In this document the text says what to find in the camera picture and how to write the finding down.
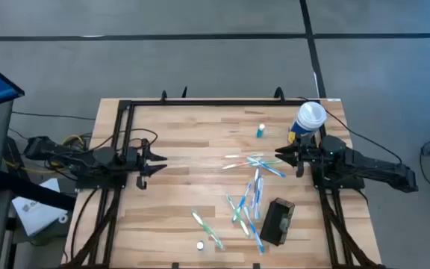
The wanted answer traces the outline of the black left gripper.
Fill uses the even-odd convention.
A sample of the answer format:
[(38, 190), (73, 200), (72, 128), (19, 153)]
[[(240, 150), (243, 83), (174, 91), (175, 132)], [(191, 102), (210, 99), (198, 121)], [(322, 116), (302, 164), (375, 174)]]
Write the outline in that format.
[(147, 182), (145, 176), (151, 177), (154, 173), (167, 167), (166, 164), (148, 165), (150, 161), (166, 161), (167, 158), (154, 154), (149, 147), (149, 141), (146, 138), (139, 139), (139, 146), (127, 146), (124, 150), (125, 168), (131, 172), (138, 172), (136, 186), (145, 190)]

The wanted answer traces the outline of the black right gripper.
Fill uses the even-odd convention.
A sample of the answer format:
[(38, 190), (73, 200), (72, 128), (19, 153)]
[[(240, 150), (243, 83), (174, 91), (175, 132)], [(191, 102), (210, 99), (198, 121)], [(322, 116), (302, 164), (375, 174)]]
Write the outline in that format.
[(305, 162), (320, 164), (323, 156), (321, 149), (312, 143), (292, 143), (276, 149), (275, 152), (280, 154), (280, 160), (291, 167), (296, 167), (297, 178), (301, 178), (304, 175)]

